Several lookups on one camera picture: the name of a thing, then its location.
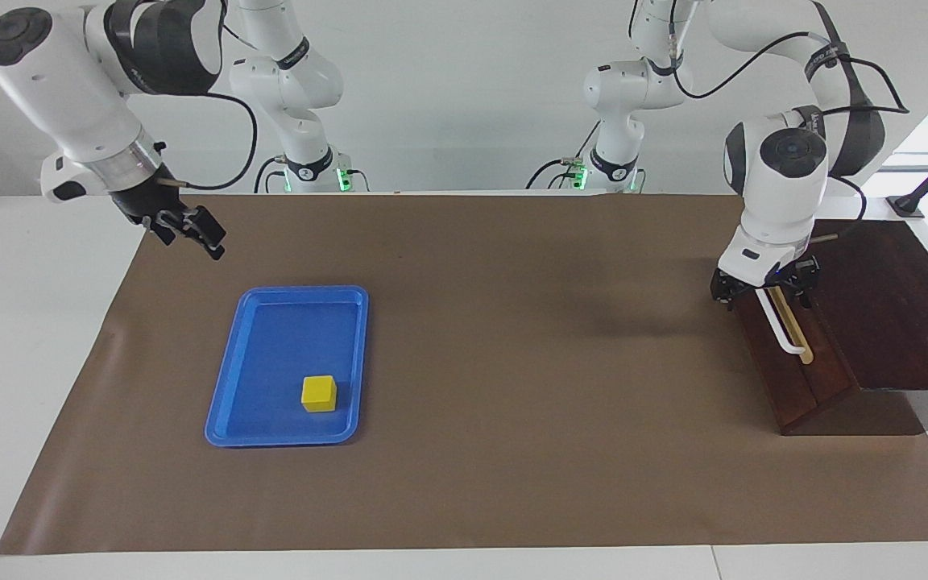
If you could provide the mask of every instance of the blue tray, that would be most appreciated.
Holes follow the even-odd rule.
[[[217,447],[335,445],[360,416],[368,296],[356,286],[257,288],[238,302],[206,440]],[[303,379],[332,375],[334,412],[306,412]]]

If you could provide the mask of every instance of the white hook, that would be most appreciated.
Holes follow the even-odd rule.
[[[796,346],[789,341],[787,335],[785,335],[785,330],[783,330],[783,324],[780,323],[780,317],[776,313],[776,307],[773,307],[773,302],[769,300],[769,295],[765,293],[763,288],[758,288],[755,290],[755,294],[758,295],[758,301],[761,302],[761,309],[765,311],[765,318],[768,319],[768,325],[773,328],[773,333],[776,334],[776,340],[780,344],[781,348],[789,354],[800,356],[807,352],[807,349],[804,346]]]

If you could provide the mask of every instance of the white wall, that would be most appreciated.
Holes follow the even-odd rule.
[[[28,3],[77,2],[0,0],[0,14]],[[854,54],[883,64],[913,110],[888,115],[891,151],[928,111],[928,1],[826,5]],[[329,136],[379,190],[514,189],[542,162],[574,154],[596,121],[582,103],[582,78],[595,65],[631,58],[630,8],[629,0],[296,3],[314,47],[346,77],[343,102],[321,111]],[[237,16],[231,25],[242,29]],[[248,52],[229,39],[225,45],[226,60]],[[693,89],[711,87],[747,56],[720,47],[701,16],[686,56]],[[873,99],[884,102],[881,82],[863,77]],[[217,89],[227,92],[227,81]],[[644,114],[648,191],[724,190],[729,129],[807,99],[798,67],[766,56],[711,99]],[[133,97],[131,106],[170,144],[165,158],[179,177],[220,181],[242,164],[248,129],[237,106],[147,96]],[[269,127],[263,133],[259,159],[280,151]],[[37,160],[51,149],[0,92],[0,193],[36,193]],[[237,189],[248,187],[244,180]]]

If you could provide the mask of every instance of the black cable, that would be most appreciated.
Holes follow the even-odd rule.
[[[257,180],[253,183],[253,193],[260,193],[260,181],[264,180],[264,173],[271,163],[279,163],[279,160],[276,157],[271,157],[260,166],[260,172],[257,172]]]
[[[249,47],[249,48],[253,48],[254,51],[255,51],[255,49],[257,49],[256,47],[254,47],[253,44],[248,43],[248,41],[245,40],[242,36],[239,36],[239,35],[235,34],[235,30],[229,29],[227,23],[224,23],[224,25],[221,25],[221,26],[222,26],[222,28],[224,28],[224,31],[225,31],[225,32],[227,32],[228,34],[232,35],[232,37],[234,37],[235,40],[238,40],[239,43],[245,44],[245,45],[246,45],[247,47]]]
[[[872,61],[866,61],[865,59],[854,58],[854,56],[841,56],[840,59],[846,60],[847,62],[851,62],[854,64],[864,65],[873,70],[876,70],[876,72],[879,73],[881,77],[883,77],[883,82],[886,82],[887,89],[890,91],[890,96],[892,97],[892,99],[894,99],[894,103],[896,104],[897,107],[896,109],[894,109],[894,107],[890,107],[890,106],[839,106],[839,107],[836,107],[836,109],[823,110],[822,111],[823,117],[825,117],[825,115],[828,115],[828,114],[871,113],[872,111],[876,111],[877,113],[896,113],[896,114],[912,113],[912,111],[907,110],[907,107],[905,107],[905,102],[901,100],[901,96],[900,94],[898,94],[897,88],[894,87],[894,81],[891,81],[890,76],[887,74],[887,71],[883,69],[883,67],[881,67],[880,65],[877,65],[876,63]]]
[[[629,40],[632,40],[632,25],[636,23],[636,10],[640,7],[640,0],[635,0],[632,4],[632,15],[629,16]]]
[[[544,173],[546,169],[552,168],[553,165],[567,165],[567,163],[565,163],[563,159],[555,159],[553,161],[549,161],[548,163],[545,163],[545,165],[542,166],[542,168],[539,168],[538,170],[536,170],[536,172],[532,176],[532,179],[529,180],[529,183],[526,184],[525,188],[531,189],[532,184],[535,183],[535,180],[539,179],[539,176],[541,176],[542,173]]]
[[[707,91],[706,93],[696,95],[688,91],[688,89],[686,89],[686,87],[682,85],[682,81],[680,80],[680,78],[678,78],[677,71],[673,70],[673,76],[675,77],[675,85],[678,85],[678,89],[680,89],[682,94],[686,95],[687,97],[690,97],[691,99],[707,99],[707,97],[714,95],[718,91],[721,91],[721,89],[724,89],[726,85],[730,84],[730,82],[735,81],[736,78],[740,76],[740,74],[744,73],[744,70],[747,70],[748,67],[750,67],[752,64],[755,63],[755,61],[760,59],[762,56],[765,56],[766,52],[771,51],[771,49],[777,47],[777,45],[785,43],[785,41],[787,40],[792,40],[793,38],[800,38],[803,36],[811,36],[811,33],[803,32],[803,31],[802,32],[791,32],[787,34],[786,36],[782,36],[780,38],[777,38],[776,40],[771,41],[771,43],[767,45],[767,47],[760,49],[758,52],[756,52],[754,56],[751,56],[751,58],[748,59],[748,61],[745,62],[743,66],[740,66],[738,69],[736,69],[736,72],[730,74],[730,76],[726,78],[725,81],[722,81],[721,84],[718,85],[718,87],[714,87],[713,89],[711,89],[710,91]]]
[[[593,139],[593,134],[596,133],[596,130],[597,130],[598,128],[600,128],[600,122],[601,122],[601,121],[597,121],[597,122],[593,125],[593,128],[590,129],[590,134],[589,134],[589,135],[586,135],[586,140],[585,140],[585,142],[582,142],[582,146],[578,148],[578,153],[575,154],[575,157],[577,157],[577,158],[581,158],[581,157],[582,157],[582,152],[585,151],[585,150],[586,150],[586,146],[588,146],[588,144],[590,144],[590,139]]]
[[[284,177],[284,172],[270,172],[267,174],[267,179],[264,180],[264,191],[270,193],[270,179],[273,176]]]
[[[557,189],[564,187],[565,181],[568,180],[568,177],[575,177],[574,173],[564,172],[560,176],[554,177],[552,180],[549,180],[549,186],[546,186],[547,189],[553,189],[553,182],[556,180],[561,180],[561,184],[557,186]]]
[[[349,176],[364,177],[364,187],[367,188],[368,193],[371,193],[371,181],[367,179],[367,173],[361,172],[360,169],[350,169],[346,174]]]
[[[861,187],[858,187],[857,184],[853,183],[853,181],[844,179],[844,177],[841,177],[841,176],[832,176],[832,175],[829,175],[829,179],[837,180],[839,181],[839,183],[845,184],[848,188],[853,189],[855,193],[858,194],[859,197],[861,197],[861,210],[860,212],[858,212],[858,217],[855,217],[854,223],[848,225],[847,228],[844,228],[843,231],[840,232],[840,234],[837,234],[839,238],[843,238],[843,236],[850,234],[852,231],[855,230],[855,228],[861,225],[862,220],[865,219],[865,210],[868,209],[868,198],[865,197],[865,191],[862,191]]]
[[[217,186],[199,186],[199,184],[190,184],[188,183],[188,181],[185,181],[186,183],[185,187],[189,189],[195,189],[199,191],[218,191],[218,190],[222,190],[225,188],[229,188],[233,186],[233,184],[237,184],[238,181],[241,180],[244,176],[246,176],[246,173],[250,171],[251,166],[253,166],[253,160],[255,156],[257,155],[257,139],[260,136],[260,127],[257,124],[257,115],[253,113],[253,109],[250,106],[248,106],[246,102],[243,101],[242,99],[239,99],[237,97],[232,97],[230,95],[221,95],[218,93],[206,93],[206,95],[203,95],[203,96],[209,97],[211,99],[224,100],[224,102],[233,102],[233,103],[240,104],[242,108],[246,110],[246,113],[250,114],[250,121],[253,122],[253,142],[250,143],[250,154],[248,155],[248,158],[246,159],[246,165],[242,166],[242,171],[239,172],[238,175],[235,176],[233,180],[228,180],[227,183],[218,184]]]

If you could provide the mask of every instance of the brown paper mat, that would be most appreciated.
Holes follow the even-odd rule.
[[[734,197],[209,197],[139,249],[0,554],[928,540],[927,437],[777,434]],[[371,293],[350,444],[203,438],[250,287]]]

